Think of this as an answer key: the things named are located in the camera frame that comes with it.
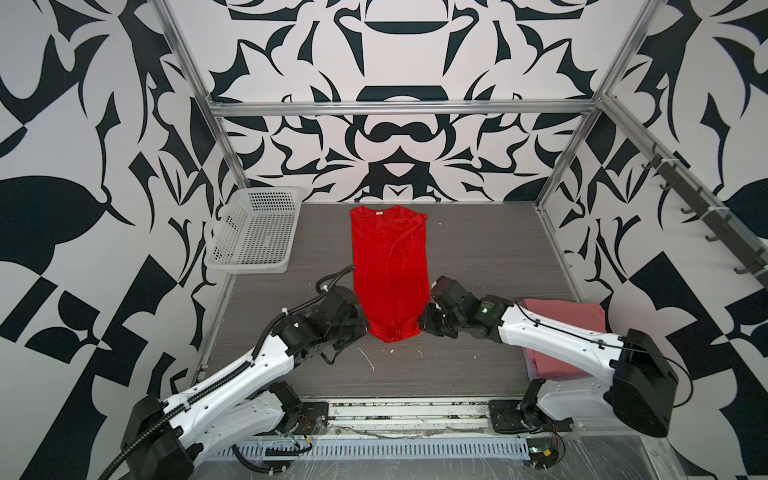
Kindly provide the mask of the red t-shirt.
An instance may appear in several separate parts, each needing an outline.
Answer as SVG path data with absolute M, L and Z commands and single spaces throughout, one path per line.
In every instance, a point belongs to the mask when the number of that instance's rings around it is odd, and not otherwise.
M 396 343 L 420 333 L 429 302 L 428 216 L 402 206 L 350 211 L 354 291 L 370 333 Z

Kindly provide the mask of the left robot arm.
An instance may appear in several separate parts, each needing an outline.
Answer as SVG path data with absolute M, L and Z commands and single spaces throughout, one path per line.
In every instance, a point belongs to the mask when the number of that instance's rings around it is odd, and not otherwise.
M 165 400 L 140 400 L 102 478 L 125 464 L 133 479 L 187 479 L 250 436 L 291 432 L 303 404 L 284 376 L 327 348 L 340 353 L 367 330 L 357 296 L 341 286 L 279 314 L 252 350 L 210 378 Z

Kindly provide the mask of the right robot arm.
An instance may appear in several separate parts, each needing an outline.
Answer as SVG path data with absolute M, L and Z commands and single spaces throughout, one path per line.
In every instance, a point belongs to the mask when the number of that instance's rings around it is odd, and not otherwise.
M 647 334 L 601 333 L 536 314 L 520 302 L 481 299 L 450 277 L 432 286 L 418 324 L 422 331 L 478 339 L 538 352 L 583 372 L 567 380 L 534 379 L 522 400 L 506 407 L 491 402 L 498 433 L 553 432 L 581 417 L 616 418 L 650 437 L 668 435 L 679 377 Z

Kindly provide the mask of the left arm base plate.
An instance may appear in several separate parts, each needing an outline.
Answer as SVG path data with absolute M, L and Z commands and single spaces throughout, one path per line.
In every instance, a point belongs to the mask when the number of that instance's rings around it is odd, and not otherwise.
M 328 402 L 306 402 L 300 411 L 289 413 L 270 434 L 312 435 L 327 427 L 328 415 Z

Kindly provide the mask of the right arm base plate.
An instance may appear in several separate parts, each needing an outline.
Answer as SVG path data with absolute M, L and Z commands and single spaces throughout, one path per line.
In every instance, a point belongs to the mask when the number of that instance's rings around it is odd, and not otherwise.
M 492 429 L 499 434 L 572 431 L 572 418 L 554 420 L 545 415 L 536 405 L 522 400 L 490 400 L 488 409 Z

